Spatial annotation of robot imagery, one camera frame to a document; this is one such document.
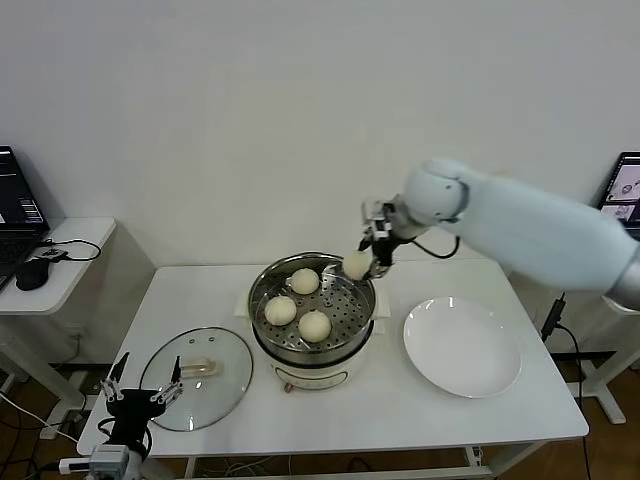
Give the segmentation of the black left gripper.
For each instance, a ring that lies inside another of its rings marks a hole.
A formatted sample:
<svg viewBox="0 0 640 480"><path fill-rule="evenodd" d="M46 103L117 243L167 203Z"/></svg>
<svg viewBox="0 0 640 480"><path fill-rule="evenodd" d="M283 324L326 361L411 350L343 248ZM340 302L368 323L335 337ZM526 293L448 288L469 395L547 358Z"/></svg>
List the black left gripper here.
<svg viewBox="0 0 640 480"><path fill-rule="evenodd" d="M114 418L108 444L142 445L148 422L164 414L166 404L172 404L183 392L180 357L174 362L168 384L155 390L124 389L122 378L128 357L126 352L113 364L108 375L101 380L101 391L106 401L107 412Z"/></svg>

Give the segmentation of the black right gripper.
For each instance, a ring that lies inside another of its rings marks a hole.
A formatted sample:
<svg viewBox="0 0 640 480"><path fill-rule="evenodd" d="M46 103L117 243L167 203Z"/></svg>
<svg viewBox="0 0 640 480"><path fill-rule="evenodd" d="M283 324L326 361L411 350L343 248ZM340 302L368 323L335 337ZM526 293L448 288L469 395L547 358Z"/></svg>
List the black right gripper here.
<svg viewBox="0 0 640 480"><path fill-rule="evenodd" d="M371 247L373 261L368 270L369 279L380 279L388 274L393 264L393 253L400 246L400 239L392 232L386 236L373 239L366 235L359 243L357 250L364 252Z"/></svg>

